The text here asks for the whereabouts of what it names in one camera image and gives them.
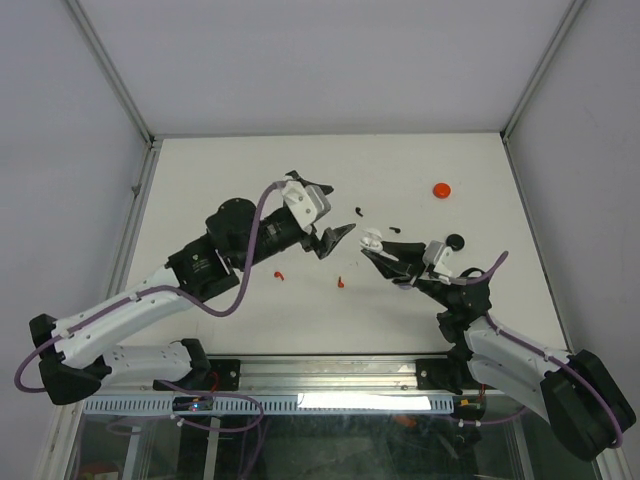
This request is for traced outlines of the white charging case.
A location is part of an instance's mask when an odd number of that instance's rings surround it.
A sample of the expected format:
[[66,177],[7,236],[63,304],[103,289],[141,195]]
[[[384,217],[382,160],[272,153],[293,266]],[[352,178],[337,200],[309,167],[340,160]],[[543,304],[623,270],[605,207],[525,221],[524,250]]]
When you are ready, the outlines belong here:
[[365,228],[362,231],[363,235],[359,240],[361,249],[380,253],[383,251],[383,238],[378,229]]

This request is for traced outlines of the orange round case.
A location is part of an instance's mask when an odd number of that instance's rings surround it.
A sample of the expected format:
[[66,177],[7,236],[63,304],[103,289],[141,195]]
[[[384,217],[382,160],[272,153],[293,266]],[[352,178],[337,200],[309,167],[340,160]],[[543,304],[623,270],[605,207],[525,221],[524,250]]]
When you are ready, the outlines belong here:
[[440,182],[434,185],[432,192],[436,198],[446,199],[451,195],[452,188],[449,184]]

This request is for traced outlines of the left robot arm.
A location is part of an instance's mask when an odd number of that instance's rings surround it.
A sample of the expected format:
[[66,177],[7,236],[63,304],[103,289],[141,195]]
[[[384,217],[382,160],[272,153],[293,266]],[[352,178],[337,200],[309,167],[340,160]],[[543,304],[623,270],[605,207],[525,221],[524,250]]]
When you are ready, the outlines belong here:
[[124,340],[153,323],[196,307],[216,317],[241,306],[252,268],[300,245],[326,258],[353,224],[316,230],[331,210],[333,188],[297,172],[271,183],[257,202],[232,198],[205,221],[206,232],[188,243],[153,274],[93,308],[57,319],[40,314],[29,322],[34,350],[18,367],[22,381],[30,361],[37,361],[41,386],[57,406],[73,404],[109,384],[152,382],[198,388],[206,383],[210,363],[196,338],[166,346],[126,346]]

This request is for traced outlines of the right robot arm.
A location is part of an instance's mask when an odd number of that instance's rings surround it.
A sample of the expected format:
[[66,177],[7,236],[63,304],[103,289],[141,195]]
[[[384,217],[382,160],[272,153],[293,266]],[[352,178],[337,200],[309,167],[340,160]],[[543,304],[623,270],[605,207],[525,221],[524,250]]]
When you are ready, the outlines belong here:
[[487,270],[469,268],[456,276],[447,266],[454,250],[440,241],[389,242],[369,232],[360,249],[385,279],[443,307],[436,320],[452,347],[445,362],[426,374],[434,386],[456,395],[474,382],[501,391],[545,420],[583,461],[622,446],[636,414],[601,359],[588,350],[546,346],[492,316],[490,282],[505,254]]

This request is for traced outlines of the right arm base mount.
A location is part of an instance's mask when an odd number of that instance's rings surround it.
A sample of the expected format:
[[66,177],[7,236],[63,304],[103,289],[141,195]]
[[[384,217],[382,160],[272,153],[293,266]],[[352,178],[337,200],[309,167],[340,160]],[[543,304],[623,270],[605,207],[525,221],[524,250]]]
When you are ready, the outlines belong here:
[[449,358],[419,358],[415,361],[418,390],[446,390],[462,394],[463,374],[461,365]]

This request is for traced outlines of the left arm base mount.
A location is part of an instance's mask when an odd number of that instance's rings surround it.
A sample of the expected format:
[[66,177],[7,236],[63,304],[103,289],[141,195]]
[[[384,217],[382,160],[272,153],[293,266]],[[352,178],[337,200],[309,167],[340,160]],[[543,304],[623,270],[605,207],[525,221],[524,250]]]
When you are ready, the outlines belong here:
[[235,392],[239,389],[241,361],[237,358],[209,358],[204,371],[190,372],[184,378],[171,381],[180,389],[190,391]]

